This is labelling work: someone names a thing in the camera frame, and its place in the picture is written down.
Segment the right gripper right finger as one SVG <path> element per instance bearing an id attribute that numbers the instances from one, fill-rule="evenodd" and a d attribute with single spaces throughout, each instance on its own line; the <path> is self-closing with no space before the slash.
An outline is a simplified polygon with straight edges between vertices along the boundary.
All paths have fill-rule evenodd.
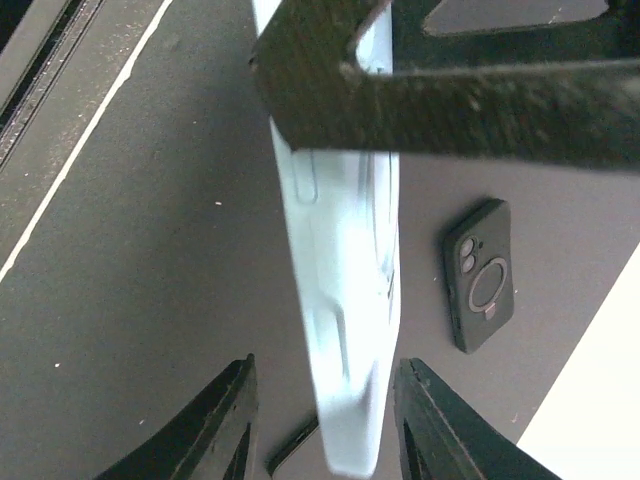
<path id="1" fill-rule="evenodd" d="M 399 361 L 394 414 L 404 479 L 557 477 L 496 431 L 418 358 Z"/>

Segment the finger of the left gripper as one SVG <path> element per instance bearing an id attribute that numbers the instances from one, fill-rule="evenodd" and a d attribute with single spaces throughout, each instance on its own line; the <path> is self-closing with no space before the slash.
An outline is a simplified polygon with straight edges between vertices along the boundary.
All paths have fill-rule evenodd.
<path id="1" fill-rule="evenodd" d="M 639 67 L 636 1 L 395 1 L 398 71 Z"/>
<path id="2" fill-rule="evenodd" d="M 387 1 L 284 1 L 250 68 L 294 149 L 639 169 L 639 5 L 566 23 L 437 35 L 435 1 L 403 1 L 390 73 L 358 64 Z"/>

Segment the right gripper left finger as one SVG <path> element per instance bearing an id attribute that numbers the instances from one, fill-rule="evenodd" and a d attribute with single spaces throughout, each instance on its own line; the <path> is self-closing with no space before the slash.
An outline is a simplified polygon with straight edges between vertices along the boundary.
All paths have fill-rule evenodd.
<path id="1" fill-rule="evenodd" d="M 99 479 L 251 479 L 258 418 L 255 356 L 232 361 L 162 429 Z"/>

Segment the black smartphone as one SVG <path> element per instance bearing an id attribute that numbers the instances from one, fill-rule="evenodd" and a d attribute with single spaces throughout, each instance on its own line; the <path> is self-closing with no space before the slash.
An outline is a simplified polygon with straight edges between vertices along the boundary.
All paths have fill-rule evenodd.
<path id="1" fill-rule="evenodd" d="M 265 469 L 270 479 L 276 478 L 276 472 L 306 443 L 318 428 L 318 416 L 316 413 L 311 414 L 279 444 L 265 461 Z"/>

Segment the light blue cased phone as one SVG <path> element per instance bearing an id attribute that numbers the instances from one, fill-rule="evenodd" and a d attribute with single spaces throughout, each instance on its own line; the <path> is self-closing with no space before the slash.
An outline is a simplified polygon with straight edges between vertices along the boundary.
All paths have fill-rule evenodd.
<path id="1" fill-rule="evenodd" d="M 400 324 L 391 7 L 256 1 L 253 13 L 324 453 L 332 473 L 368 479 Z"/>

